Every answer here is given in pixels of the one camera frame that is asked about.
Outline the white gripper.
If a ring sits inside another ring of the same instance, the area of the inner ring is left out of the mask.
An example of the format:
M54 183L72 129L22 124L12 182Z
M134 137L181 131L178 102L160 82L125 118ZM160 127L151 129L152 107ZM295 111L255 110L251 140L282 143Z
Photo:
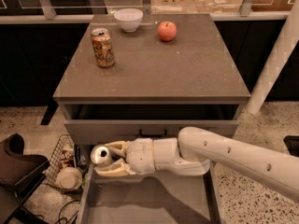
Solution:
M100 176L127 176L150 174L155 171L153 156L153 140L138 138L129 144L126 141L107 143L113 158L126 158L114 161L107 167L95 166L94 171Z

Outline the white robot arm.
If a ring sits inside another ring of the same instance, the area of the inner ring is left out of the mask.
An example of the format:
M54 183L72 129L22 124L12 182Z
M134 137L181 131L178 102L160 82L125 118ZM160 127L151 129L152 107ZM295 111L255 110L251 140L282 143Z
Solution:
M293 170L299 158L201 128L185 127L176 138L137 138L98 145L91 152L91 161L95 172L106 177L157 171L204 175L215 161L299 202L299 174Z

